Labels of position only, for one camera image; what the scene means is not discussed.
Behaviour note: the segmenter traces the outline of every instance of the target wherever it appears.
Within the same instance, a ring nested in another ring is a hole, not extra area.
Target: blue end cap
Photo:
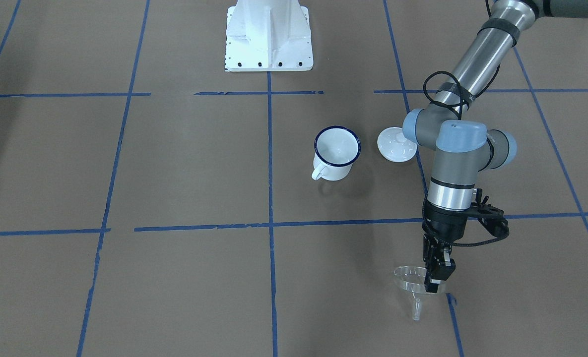
[[[439,129],[435,145],[441,151],[468,152],[486,145],[487,128],[481,122],[446,120]]]
[[[411,112],[406,115],[406,118],[404,118],[404,123],[402,124],[402,131],[403,131],[404,137],[411,140],[412,142],[414,142],[415,144],[418,144],[418,145],[419,145],[419,143],[417,142],[417,133],[416,133],[417,117],[419,115],[419,112],[423,111],[423,110],[424,109],[411,110]]]
[[[514,156],[517,155],[517,151],[519,149],[519,147],[517,145],[517,141],[514,140],[514,136],[512,136],[512,134],[510,134],[507,131],[502,131],[502,133],[503,133],[503,135],[505,135],[505,138],[508,140],[509,151],[508,151],[508,156],[505,158],[505,161],[503,161],[503,164],[501,164],[500,167],[504,167],[505,165],[511,163],[512,160],[514,160]]]

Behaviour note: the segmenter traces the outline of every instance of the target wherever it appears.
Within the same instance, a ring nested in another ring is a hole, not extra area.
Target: robotic arm
[[[411,111],[403,122],[404,135],[435,151],[430,187],[423,206],[425,285],[437,292],[439,284],[455,270],[453,246],[477,246],[504,239],[509,234],[503,211],[487,204],[475,189],[478,172],[507,165],[517,152],[513,136],[488,130],[479,122],[461,120],[491,83],[503,57],[543,16],[588,18],[588,0],[499,0],[455,69],[435,72],[450,78],[425,109]],[[464,234],[468,218],[476,218],[495,237],[471,244],[455,242]]]

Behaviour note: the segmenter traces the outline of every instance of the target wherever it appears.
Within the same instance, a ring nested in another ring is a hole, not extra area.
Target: mug handle
[[[327,169],[327,165],[320,164],[318,167],[314,168],[314,172],[312,172],[312,179],[318,180],[319,178],[323,177],[323,171]]]

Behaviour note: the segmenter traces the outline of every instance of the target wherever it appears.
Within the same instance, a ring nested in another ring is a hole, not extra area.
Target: round white object
[[[417,152],[417,144],[405,138],[402,128],[386,128],[378,136],[380,154],[389,161],[409,161]]]

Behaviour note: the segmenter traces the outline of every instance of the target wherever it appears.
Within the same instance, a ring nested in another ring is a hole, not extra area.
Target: white bracket
[[[225,69],[230,72],[310,70],[309,10],[298,0],[238,0],[228,9]]]

